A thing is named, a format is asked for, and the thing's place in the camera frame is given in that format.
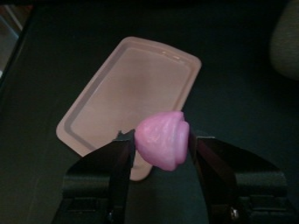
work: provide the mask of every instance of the pink squishy toy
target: pink squishy toy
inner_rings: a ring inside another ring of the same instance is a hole
[[[182,111],[158,113],[146,118],[135,129],[135,147],[147,163],[174,171],[184,162],[190,124]]]

